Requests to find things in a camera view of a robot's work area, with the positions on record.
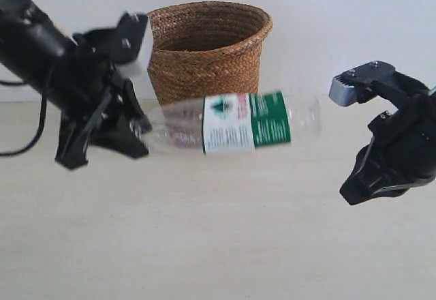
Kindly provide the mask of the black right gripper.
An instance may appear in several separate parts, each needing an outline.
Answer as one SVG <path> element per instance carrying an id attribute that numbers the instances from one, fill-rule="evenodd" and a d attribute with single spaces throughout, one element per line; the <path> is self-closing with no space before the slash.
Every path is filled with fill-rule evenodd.
<path id="1" fill-rule="evenodd" d="M 435 180 L 435 98 L 413 96 L 394 114 L 369 123 L 373 144 L 359 150 L 339 189 L 349 205 L 396 198 Z"/>

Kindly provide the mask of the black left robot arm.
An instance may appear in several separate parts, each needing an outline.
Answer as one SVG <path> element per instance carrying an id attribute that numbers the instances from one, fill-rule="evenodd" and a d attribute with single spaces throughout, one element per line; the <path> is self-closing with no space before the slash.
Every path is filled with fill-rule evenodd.
<path id="1" fill-rule="evenodd" d="M 61 113 L 55 160 L 66 169 L 86 166 L 91 145 L 146 157 L 142 137 L 151 123 L 119 66 L 138 58 L 148 22 L 144 13 L 126 12 L 113 27 L 66 35 L 33 0 L 1 0 L 1 64 L 41 95 L 34 137 L 1 156 L 36 145 L 52 104 Z"/>

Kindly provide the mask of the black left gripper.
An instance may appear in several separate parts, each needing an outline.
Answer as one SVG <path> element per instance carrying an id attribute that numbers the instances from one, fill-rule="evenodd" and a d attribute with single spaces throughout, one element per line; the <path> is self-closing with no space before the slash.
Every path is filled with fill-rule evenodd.
<path id="1" fill-rule="evenodd" d="M 130 79 L 107 61 L 94 63 L 77 54 L 72 37 L 44 37 L 47 98 L 61 113 L 55 161 L 68 170 L 88 164 L 89 144 L 129 158 L 144 158 L 142 136 L 152 130 Z"/>

